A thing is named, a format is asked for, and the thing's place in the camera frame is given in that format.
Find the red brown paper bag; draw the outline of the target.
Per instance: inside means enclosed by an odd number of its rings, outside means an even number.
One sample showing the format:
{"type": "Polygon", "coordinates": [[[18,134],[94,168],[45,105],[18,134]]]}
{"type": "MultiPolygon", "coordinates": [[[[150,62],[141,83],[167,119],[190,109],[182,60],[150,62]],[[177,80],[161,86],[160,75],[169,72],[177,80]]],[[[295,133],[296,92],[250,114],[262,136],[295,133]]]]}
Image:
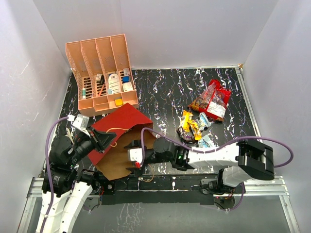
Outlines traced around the red brown paper bag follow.
{"type": "Polygon", "coordinates": [[[104,151],[92,151],[88,157],[93,165],[108,179],[116,180],[128,176],[130,167],[135,167],[128,158],[125,146],[140,139],[141,130],[153,128],[153,122],[130,104],[125,104],[114,112],[98,120],[92,128],[101,132],[113,132],[116,138],[104,151]]]}

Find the brown M&M's packet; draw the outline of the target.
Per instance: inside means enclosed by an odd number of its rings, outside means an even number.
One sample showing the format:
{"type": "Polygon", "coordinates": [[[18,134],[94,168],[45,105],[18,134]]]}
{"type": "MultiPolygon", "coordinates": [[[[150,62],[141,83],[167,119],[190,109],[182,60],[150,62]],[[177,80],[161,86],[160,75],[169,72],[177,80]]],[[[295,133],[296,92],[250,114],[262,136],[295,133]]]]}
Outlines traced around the brown M&M's packet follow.
{"type": "Polygon", "coordinates": [[[195,137],[191,132],[186,132],[181,126],[179,126],[176,131],[182,142],[187,144],[196,144],[195,137]]]}

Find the yellow M&M's packet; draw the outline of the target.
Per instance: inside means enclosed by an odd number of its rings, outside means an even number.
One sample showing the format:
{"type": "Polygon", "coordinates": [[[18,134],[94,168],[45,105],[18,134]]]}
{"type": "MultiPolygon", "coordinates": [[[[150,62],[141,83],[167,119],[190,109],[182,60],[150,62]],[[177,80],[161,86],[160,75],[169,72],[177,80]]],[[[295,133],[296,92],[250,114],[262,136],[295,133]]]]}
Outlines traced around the yellow M&M's packet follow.
{"type": "Polygon", "coordinates": [[[202,138],[202,133],[196,120],[190,120],[189,125],[196,141],[202,138]]]}
{"type": "Polygon", "coordinates": [[[189,122],[192,120],[192,117],[193,117],[193,114],[191,112],[183,110],[183,115],[180,121],[180,127],[186,132],[190,131],[189,122]]]}

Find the silver Himalaya snack packet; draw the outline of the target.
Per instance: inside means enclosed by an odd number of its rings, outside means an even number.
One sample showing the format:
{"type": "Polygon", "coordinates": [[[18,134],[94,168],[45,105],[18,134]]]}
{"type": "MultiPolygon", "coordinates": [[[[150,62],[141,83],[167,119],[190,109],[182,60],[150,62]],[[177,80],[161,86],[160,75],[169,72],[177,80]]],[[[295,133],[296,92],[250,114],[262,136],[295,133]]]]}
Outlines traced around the silver Himalaya snack packet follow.
{"type": "Polygon", "coordinates": [[[208,120],[208,118],[204,112],[201,112],[199,114],[199,117],[196,119],[196,122],[198,124],[200,131],[204,131],[205,129],[207,129],[211,126],[211,123],[208,120]]]}

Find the large red candy bag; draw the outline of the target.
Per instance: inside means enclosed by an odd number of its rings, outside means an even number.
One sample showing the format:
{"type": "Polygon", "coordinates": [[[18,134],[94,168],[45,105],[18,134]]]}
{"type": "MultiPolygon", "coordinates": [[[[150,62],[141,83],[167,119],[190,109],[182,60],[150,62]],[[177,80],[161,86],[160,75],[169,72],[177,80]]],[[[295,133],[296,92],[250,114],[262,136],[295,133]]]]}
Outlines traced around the large red candy bag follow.
{"type": "Polygon", "coordinates": [[[199,113],[205,113],[213,121],[223,122],[231,91],[224,88],[216,79],[188,107],[199,113]]]}

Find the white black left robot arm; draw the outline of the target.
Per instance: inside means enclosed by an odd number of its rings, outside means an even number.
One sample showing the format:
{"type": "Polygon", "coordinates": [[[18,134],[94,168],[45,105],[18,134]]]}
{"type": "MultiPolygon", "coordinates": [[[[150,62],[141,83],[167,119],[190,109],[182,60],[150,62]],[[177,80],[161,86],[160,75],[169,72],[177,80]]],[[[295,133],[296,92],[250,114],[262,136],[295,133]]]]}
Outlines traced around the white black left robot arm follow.
{"type": "Polygon", "coordinates": [[[48,150],[46,173],[42,184],[42,205],[36,232],[70,233],[90,194],[101,197],[107,186],[99,173],[75,166],[92,151],[104,153],[116,134],[92,127],[80,132],[75,139],[61,136],[48,150]]]}

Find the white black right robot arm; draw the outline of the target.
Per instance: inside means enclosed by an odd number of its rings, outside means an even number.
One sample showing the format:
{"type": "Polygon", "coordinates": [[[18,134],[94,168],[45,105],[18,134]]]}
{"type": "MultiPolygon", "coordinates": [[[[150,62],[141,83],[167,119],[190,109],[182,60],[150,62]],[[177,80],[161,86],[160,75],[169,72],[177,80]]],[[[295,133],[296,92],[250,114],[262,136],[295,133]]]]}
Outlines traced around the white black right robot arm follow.
{"type": "Polygon", "coordinates": [[[219,166],[217,179],[200,184],[204,193],[222,195],[232,193],[249,179],[271,181],[275,178],[273,149],[255,139],[242,139],[218,148],[187,149],[164,137],[156,139],[148,149],[134,140],[128,146],[128,157],[137,169],[143,164],[171,163],[186,171],[206,166],[219,166]]]}

